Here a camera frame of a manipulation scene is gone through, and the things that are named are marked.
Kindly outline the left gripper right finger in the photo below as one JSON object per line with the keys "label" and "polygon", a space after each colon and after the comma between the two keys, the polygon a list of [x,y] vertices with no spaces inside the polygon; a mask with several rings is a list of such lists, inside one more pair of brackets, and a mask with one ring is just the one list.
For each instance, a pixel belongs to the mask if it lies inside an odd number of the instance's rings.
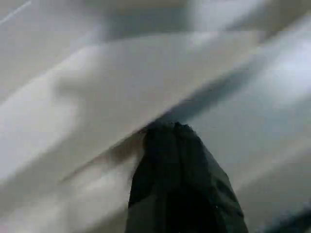
{"label": "left gripper right finger", "polygon": [[181,123],[174,125],[179,143],[182,180],[195,193],[197,220],[208,233],[246,233],[248,228],[228,175],[197,133]]}

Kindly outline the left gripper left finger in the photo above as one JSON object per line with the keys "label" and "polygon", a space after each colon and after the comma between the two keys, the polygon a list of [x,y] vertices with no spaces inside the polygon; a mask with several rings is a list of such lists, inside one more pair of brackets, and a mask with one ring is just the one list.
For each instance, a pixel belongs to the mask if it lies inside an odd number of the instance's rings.
{"label": "left gripper left finger", "polygon": [[168,197],[180,181],[174,125],[149,128],[143,139],[142,159],[132,178],[126,231],[168,232]]}

